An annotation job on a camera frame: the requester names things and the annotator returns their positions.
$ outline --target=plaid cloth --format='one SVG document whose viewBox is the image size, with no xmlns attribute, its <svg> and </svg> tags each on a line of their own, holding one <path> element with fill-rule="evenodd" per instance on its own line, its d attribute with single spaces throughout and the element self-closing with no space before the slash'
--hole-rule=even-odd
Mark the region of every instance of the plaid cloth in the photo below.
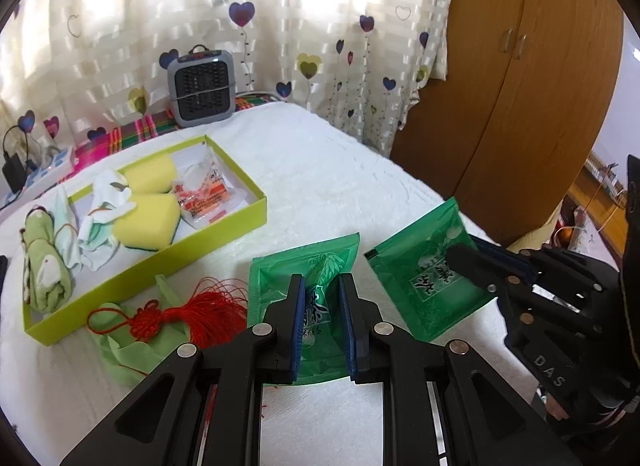
<svg viewBox="0 0 640 466">
<path fill-rule="evenodd" d="M 259 106 L 266 102 L 275 102 L 278 99 L 270 94 L 248 94 L 236 97 L 236 112 Z M 128 125 L 118 126 L 110 132 L 100 135 L 76 149 L 78 162 L 74 165 L 74 171 L 67 175 L 63 181 L 72 177 L 80 170 L 91 166 L 109 155 L 117 153 L 130 146 L 159 137 L 165 133 L 177 130 L 180 126 L 175 122 L 171 109 L 165 112 L 145 115 Z"/>
</svg>

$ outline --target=white wall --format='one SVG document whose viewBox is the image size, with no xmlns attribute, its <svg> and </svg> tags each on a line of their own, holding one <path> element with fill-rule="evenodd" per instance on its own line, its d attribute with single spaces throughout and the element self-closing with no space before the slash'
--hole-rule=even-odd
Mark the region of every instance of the white wall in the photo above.
<svg viewBox="0 0 640 466">
<path fill-rule="evenodd" d="M 614 172 L 626 186 L 626 156 L 640 157 L 640 38 L 626 16 L 618 81 L 593 150 L 619 164 Z"/>
</svg>

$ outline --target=white tablecloth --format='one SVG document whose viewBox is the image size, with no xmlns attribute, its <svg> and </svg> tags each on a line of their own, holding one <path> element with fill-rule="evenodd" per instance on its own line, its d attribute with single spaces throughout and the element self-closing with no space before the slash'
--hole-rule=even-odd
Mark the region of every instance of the white tablecloth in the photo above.
<svg viewBox="0 0 640 466">
<path fill-rule="evenodd" d="M 203 276 L 248 280 L 255 256 L 360 232 L 353 275 L 361 297 L 383 319 L 406 328 L 363 253 L 442 203 L 428 186 L 391 161 L 302 108 L 266 104 L 215 125 L 176 131 L 131 147 L 85 169 L 64 185 L 69 194 L 105 167 L 118 168 L 180 141 L 209 133 L 268 197 L 267 224 L 169 277 L 187 297 Z M 52 192 L 36 203 L 48 205 Z M 0 253 L 19 253 L 18 229 L 32 204 L 0 226 Z M 465 219 L 469 233 L 485 234 Z M 55 466 L 128 392 L 104 372 L 85 329 L 44 347 L 22 329 L 21 258 L 14 258 L 0 305 L 0 405 L 43 466 Z M 152 297 L 153 291 L 143 293 Z M 463 338 L 525 399 L 535 379 L 502 343 L 495 300 L 442 335 Z M 348 378 L 265 391 L 264 466 L 371 466 L 382 462 L 382 387 Z"/>
</svg>

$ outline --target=black cable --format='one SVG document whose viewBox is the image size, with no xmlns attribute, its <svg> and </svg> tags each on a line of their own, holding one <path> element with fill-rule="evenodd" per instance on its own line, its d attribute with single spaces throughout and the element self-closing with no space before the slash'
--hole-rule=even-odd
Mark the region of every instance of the black cable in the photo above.
<svg viewBox="0 0 640 466">
<path fill-rule="evenodd" d="M 5 155 L 6 159 L 8 158 L 8 153 L 4 149 L 4 141 L 6 141 L 6 136 L 14 128 L 20 128 L 20 126 L 13 125 L 13 126 L 9 127 L 9 129 L 4 132 L 4 137 L 2 137 L 2 153 Z M 27 176 L 26 175 L 27 175 L 27 172 L 29 171 L 29 167 L 27 166 L 27 161 L 29 160 L 29 139 L 27 138 L 27 132 L 25 132 L 22 128 L 20 128 L 20 131 L 22 131 L 23 134 L 24 134 L 24 144 L 26 146 L 26 154 L 24 156 L 24 175 L 25 175 L 24 176 L 24 184 L 22 185 L 22 188 L 20 188 L 20 190 L 17 192 L 17 194 L 15 194 L 14 199 L 11 202 L 7 202 L 7 204 L 2 206 L 0 208 L 0 211 L 4 210 L 4 208 L 8 208 L 9 206 L 11 206 L 11 204 L 13 204 L 16 200 L 19 199 L 20 195 L 22 194 L 22 190 L 24 189 L 25 184 L 27 184 Z"/>
</svg>

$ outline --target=wooden cabinet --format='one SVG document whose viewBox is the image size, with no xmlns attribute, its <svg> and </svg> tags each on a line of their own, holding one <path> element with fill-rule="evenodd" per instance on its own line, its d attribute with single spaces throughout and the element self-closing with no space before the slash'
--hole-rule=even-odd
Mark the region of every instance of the wooden cabinet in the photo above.
<svg viewBox="0 0 640 466">
<path fill-rule="evenodd" d="M 420 93 L 392 159 L 501 243 L 540 227 L 600 130 L 622 27 L 616 0 L 452 0 L 449 76 Z"/>
</svg>

